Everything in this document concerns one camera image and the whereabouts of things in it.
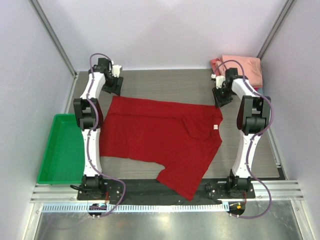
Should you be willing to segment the red t shirt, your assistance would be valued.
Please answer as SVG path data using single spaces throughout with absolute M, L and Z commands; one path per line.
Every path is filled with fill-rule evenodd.
M 222 144 L 222 120 L 213 105 L 114 96 L 100 155 L 162 165 L 156 179 L 190 201 Z

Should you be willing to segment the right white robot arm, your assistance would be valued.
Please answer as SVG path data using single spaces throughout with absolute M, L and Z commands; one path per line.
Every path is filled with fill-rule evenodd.
M 250 85 L 246 76 L 238 74 L 237 68 L 228 69 L 225 76 L 212 74 L 211 80 L 214 82 L 212 93 L 217 108 L 231 103 L 233 96 L 240 100 L 236 118 L 240 140 L 235 163 L 226 178 L 226 183 L 219 185 L 217 190 L 221 190 L 223 196 L 241 198 L 246 193 L 253 193 L 252 164 L 262 132 L 270 123 L 271 100 L 262 97 Z

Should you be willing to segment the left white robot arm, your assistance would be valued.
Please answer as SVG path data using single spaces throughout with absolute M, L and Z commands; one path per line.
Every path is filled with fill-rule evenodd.
M 101 200 L 107 195 L 107 187 L 100 161 L 100 133 L 104 123 L 99 103 L 102 91 L 121 95 L 124 78 L 122 66 L 116 65 L 105 54 L 94 53 L 89 57 L 88 82 L 79 98 L 73 100 L 77 126 L 84 143 L 84 171 L 77 190 L 78 200 Z

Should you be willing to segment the salmon folded t shirt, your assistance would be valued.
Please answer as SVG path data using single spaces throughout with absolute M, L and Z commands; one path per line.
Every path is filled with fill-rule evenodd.
M 225 76 L 226 75 L 226 66 L 223 64 L 222 57 L 211 59 L 210 65 L 213 71 L 213 74 L 216 76 Z

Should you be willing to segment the pink folded t shirt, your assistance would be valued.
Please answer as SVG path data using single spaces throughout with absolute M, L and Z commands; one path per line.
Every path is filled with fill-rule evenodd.
M 244 69 L 244 75 L 248 78 L 249 83 L 254 88 L 261 88 L 263 86 L 261 60 L 259 58 L 237 55 L 222 55 L 221 58 L 223 62 L 228 60 L 235 60 L 239 62 Z M 242 75 L 241 67 L 236 62 L 230 61 L 224 65 L 226 70 L 230 68 L 237 68 L 238 74 Z

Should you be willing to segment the green plastic tray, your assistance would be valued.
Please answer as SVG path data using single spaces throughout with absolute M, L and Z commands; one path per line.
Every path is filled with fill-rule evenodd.
M 82 131 L 74 114 L 54 116 L 37 176 L 37 183 L 79 184 L 85 168 Z

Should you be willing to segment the right aluminium frame post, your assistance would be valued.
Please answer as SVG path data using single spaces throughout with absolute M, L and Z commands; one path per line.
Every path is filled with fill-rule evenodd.
M 275 40 L 277 34 L 279 33 L 282 25 L 286 21 L 286 18 L 289 16 L 289 14 L 290 14 L 291 10 L 293 9 L 293 7 L 295 6 L 296 2 L 297 2 L 297 0 L 286 0 L 284 2 L 278 16 L 276 17 L 269 33 L 267 34 L 258 54 L 256 56 L 260 60 L 262 60 L 264 58 L 265 54 L 267 53 L 272 42 Z

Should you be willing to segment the aluminium frame post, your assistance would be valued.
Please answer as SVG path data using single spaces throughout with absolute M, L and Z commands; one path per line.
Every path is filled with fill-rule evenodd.
M 267 53 L 272 42 L 275 40 L 277 34 L 279 33 L 282 25 L 286 21 L 286 18 L 289 16 L 289 14 L 290 14 L 291 10 L 293 9 L 293 7 L 295 6 L 296 2 L 297 2 L 297 0 L 286 0 L 284 2 L 278 16 L 276 17 L 269 33 L 267 34 L 258 54 L 256 56 L 260 60 L 262 60 L 264 58 L 265 54 Z
M 54 47 L 56 48 L 58 54 L 60 55 L 61 59 L 63 60 L 64 64 L 66 65 L 68 71 L 71 75 L 75 78 L 77 76 L 77 71 L 73 67 L 69 57 L 67 56 L 66 51 L 64 50 L 58 36 L 56 35 L 49 19 L 47 18 L 42 6 L 40 5 L 38 0 L 29 0 L 28 1 L 32 6 L 33 10 L 35 11 L 37 17 L 39 18 L 41 24 L 43 25 L 47 35 L 49 36 L 50 40 L 52 41 Z

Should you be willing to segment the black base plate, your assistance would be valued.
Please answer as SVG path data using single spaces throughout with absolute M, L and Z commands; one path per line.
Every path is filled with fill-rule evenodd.
M 115 204 L 124 193 L 123 205 L 179 205 L 179 204 L 215 204 L 218 200 L 254 199 L 253 184 L 243 180 L 225 178 L 203 179 L 191 200 L 163 185 L 155 179 L 126 179 L 126 188 L 115 180 L 104 180 L 98 186 L 76 186 L 76 199 L 79 201 L 108 201 Z

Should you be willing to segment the left aluminium frame post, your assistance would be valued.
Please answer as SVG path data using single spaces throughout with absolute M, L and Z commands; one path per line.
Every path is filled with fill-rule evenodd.
M 37 17 L 39 18 L 41 24 L 43 25 L 47 35 L 49 36 L 50 40 L 52 41 L 54 47 L 56 48 L 58 54 L 60 55 L 61 59 L 63 60 L 64 64 L 66 65 L 68 71 L 71 75 L 75 78 L 77 76 L 77 71 L 73 67 L 69 57 L 67 56 L 66 51 L 64 50 L 58 36 L 56 35 L 49 19 L 47 18 L 42 6 L 40 5 L 38 0 L 29 0 L 28 1 L 32 6 L 33 10 L 35 11 Z

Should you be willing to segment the aluminium front rail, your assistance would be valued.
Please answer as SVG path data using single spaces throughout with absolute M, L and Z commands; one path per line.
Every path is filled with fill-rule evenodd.
M 257 181 L 253 181 L 253 189 L 257 200 L 269 199 L 267 190 Z M 264 182 L 274 201 L 302 201 L 303 193 L 296 180 L 267 180 Z M 73 203 L 77 201 L 78 191 L 66 184 L 36 184 L 31 203 Z

